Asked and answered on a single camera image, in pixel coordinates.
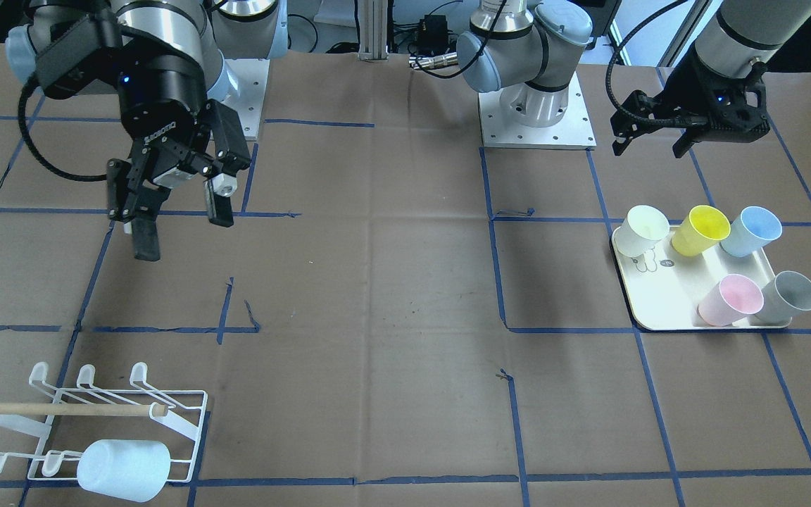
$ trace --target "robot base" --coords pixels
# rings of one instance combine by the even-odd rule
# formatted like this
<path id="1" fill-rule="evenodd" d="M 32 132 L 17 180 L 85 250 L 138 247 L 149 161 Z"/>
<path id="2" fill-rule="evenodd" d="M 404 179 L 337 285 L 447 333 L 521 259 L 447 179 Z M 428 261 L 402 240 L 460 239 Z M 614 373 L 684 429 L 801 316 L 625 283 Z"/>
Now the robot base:
<path id="1" fill-rule="evenodd" d="M 239 115 L 239 124 L 247 141 L 258 141 L 258 126 L 261 125 L 261 107 L 268 89 L 269 60 L 228 60 L 231 68 L 231 93 L 222 100 Z"/>
<path id="2" fill-rule="evenodd" d="M 596 146 L 577 74 L 569 83 L 569 105 L 560 122 L 551 127 L 530 127 L 508 118 L 499 106 L 503 90 L 479 96 L 480 128 L 487 148 L 586 150 Z"/>

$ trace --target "yellow cup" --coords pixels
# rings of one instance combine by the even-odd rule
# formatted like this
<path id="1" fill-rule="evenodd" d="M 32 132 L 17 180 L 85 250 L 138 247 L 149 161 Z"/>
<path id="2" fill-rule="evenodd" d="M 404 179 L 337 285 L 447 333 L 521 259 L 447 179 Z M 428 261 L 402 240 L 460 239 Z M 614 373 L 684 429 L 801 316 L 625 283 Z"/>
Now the yellow cup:
<path id="1" fill-rule="evenodd" d="M 672 246 L 686 257 L 698 256 L 731 234 L 728 217 L 712 206 L 694 206 L 672 237 Z"/>

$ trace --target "cardboard surface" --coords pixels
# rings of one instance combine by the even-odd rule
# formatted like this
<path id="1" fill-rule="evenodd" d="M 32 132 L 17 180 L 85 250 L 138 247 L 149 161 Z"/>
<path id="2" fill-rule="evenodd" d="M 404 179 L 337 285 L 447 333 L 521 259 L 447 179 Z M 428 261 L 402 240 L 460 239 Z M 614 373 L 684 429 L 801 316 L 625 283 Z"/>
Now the cardboard surface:
<path id="1" fill-rule="evenodd" d="M 641 333 L 608 247 L 633 205 L 679 220 L 711 196 L 728 215 L 769 206 L 772 266 L 811 278 L 811 76 L 766 77 L 780 136 L 676 160 L 668 131 L 612 155 L 603 67 L 579 68 L 589 153 L 479 150 L 477 96 L 401 56 L 289 54 L 271 72 L 244 213 L 209 225 L 187 183 L 142 263 L 101 184 L 61 182 L 18 141 L 0 46 L 0 179 L 16 159 L 0 401 L 36 401 L 39 360 L 68 382 L 93 363 L 110 388 L 144 361 L 160 388 L 205 389 L 196 478 L 152 505 L 811 505 L 811 312 L 766 336 Z M 621 99 L 660 86 L 615 70 Z M 100 173 L 129 146 L 114 118 L 113 97 L 47 99 L 32 132 Z M 186 444 L 145 422 L 64 420 L 54 446 Z M 32 439 L 0 429 L 0 450 Z M 22 502 L 23 466 L 0 504 L 124 504 L 36 482 Z"/>

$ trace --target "black power adapter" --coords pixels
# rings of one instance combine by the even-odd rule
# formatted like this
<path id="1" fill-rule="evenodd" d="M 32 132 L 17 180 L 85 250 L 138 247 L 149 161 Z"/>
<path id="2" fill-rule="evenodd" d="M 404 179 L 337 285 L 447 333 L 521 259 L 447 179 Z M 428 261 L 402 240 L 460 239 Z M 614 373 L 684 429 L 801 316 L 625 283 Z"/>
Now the black power adapter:
<path id="1" fill-rule="evenodd" d="M 446 16 L 428 14 L 418 23 L 418 36 L 415 45 L 421 56 L 438 56 L 446 54 L 450 48 Z"/>

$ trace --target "cup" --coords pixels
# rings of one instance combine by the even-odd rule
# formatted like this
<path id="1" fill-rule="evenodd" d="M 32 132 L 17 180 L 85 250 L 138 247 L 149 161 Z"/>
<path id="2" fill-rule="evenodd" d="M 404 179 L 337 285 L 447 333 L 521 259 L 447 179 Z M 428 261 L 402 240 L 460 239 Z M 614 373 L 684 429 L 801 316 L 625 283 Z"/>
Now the cup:
<path id="1" fill-rule="evenodd" d="M 672 247 L 685 257 L 698 256 L 731 234 L 728 217 L 712 206 L 694 206 L 672 237 Z"/>
<path id="2" fill-rule="evenodd" d="M 624 224 L 615 229 L 615 250 L 622 256 L 638 257 L 669 235 L 669 219 L 656 208 L 634 206 Z"/>
<path id="3" fill-rule="evenodd" d="M 84 490 L 130 501 L 149 501 L 168 480 L 171 455 L 154 440 L 97 440 L 77 464 Z"/>
<path id="4" fill-rule="evenodd" d="M 743 274 L 728 274 L 720 280 L 696 307 L 708 325 L 730 325 L 762 309 L 759 285 Z"/>
<path id="5" fill-rule="evenodd" d="M 747 206 L 731 224 L 731 234 L 722 240 L 730 256 L 749 256 L 781 237 L 781 221 L 773 212 L 759 206 Z"/>
<path id="6" fill-rule="evenodd" d="M 765 305 L 756 318 L 770 324 L 786 323 L 794 315 L 811 311 L 811 280 L 797 272 L 781 272 L 762 288 Z"/>

